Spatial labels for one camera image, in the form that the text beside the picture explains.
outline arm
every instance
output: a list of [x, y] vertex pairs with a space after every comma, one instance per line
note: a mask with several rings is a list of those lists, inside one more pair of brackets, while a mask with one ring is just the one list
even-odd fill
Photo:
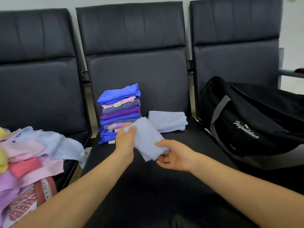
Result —
[[133, 161], [135, 131], [135, 126], [127, 133], [120, 130], [109, 157], [12, 228], [82, 228]]
[[180, 142], [156, 145], [170, 148], [158, 158], [160, 166], [191, 172], [259, 226], [303, 226], [303, 195], [225, 166]]

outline metal armrest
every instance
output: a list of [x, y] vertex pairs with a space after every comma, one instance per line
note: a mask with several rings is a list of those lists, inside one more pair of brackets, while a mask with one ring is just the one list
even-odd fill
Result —
[[304, 68], [295, 71], [279, 69], [279, 75], [304, 78]]

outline white wall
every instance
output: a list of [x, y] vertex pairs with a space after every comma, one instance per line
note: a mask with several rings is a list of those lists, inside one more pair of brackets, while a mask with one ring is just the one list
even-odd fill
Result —
[[[181, 0], [0, 0], [0, 10], [67, 8], [69, 9], [79, 36], [75, 7], [103, 5], [129, 2], [157, 2]], [[190, 24], [188, 6], [191, 0], [182, 0], [184, 3], [184, 18], [186, 24], [187, 42], [190, 45]], [[285, 48], [284, 69], [294, 70], [304, 67], [304, 0], [284, 0], [282, 31], [280, 47]], [[304, 94], [304, 80], [283, 77], [282, 89]]]

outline left hand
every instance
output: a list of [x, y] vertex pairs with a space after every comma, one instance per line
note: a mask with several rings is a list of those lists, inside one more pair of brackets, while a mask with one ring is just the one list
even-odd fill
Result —
[[126, 133], [124, 128], [132, 125], [132, 123], [126, 124], [122, 127], [118, 134], [116, 135], [116, 149], [115, 152], [120, 153], [123, 155], [126, 160], [130, 163], [133, 161], [134, 158], [134, 136], [136, 132], [136, 126], [132, 126], [131, 129]]

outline chair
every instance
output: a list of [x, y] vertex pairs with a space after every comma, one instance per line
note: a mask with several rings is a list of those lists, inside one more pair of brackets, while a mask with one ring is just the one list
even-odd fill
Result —
[[[281, 75], [303, 77], [279, 69], [279, 36], [282, 18], [282, 0], [196, 0], [190, 2], [192, 55], [196, 114], [203, 122], [199, 93], [213, 76], [227, 82], [258, 84], [277, 88]], [[287, 153], [289, 157], [269, 156], [270, 163], [285, 167], [286, 158], [304, 160], [302, 152]], [[295, 186], [299, 171], [285, 168], [260, 171], [235, 161], [242, 171], [304, 193], [304, 187]], [[278, 176], [291, 171], [283, 180]]]
[[[105, 90], [138, 83], [143, 116], [150, 110], [183, 111], [188, 116], [186, 131], [163, 133], [165, 138], [236, 168], [190, 116], [182, 2], [92, 6], [76, 11], [97, 119], [102, 114], [97, 99]], [[113, 144], [97, 145], [98, 140], [83, 174], [115, 149]], [[252, 225], [191, 174], [145, 162], [135, 150], [134, 161], [85, 227], [166, 227], [175, 214], [198, 219], [200, 224], [204, 223], [202, 210], [214, 219], [222, 218], [220, 211], [225, 210], [231, 217], [222, 218], [223, 222]]]
[[[91, 136], [67, 9], [0, 12], [0, 126], [54, 131], [82, 145]], [[54, 176], [62, 190], [78, 162]]]

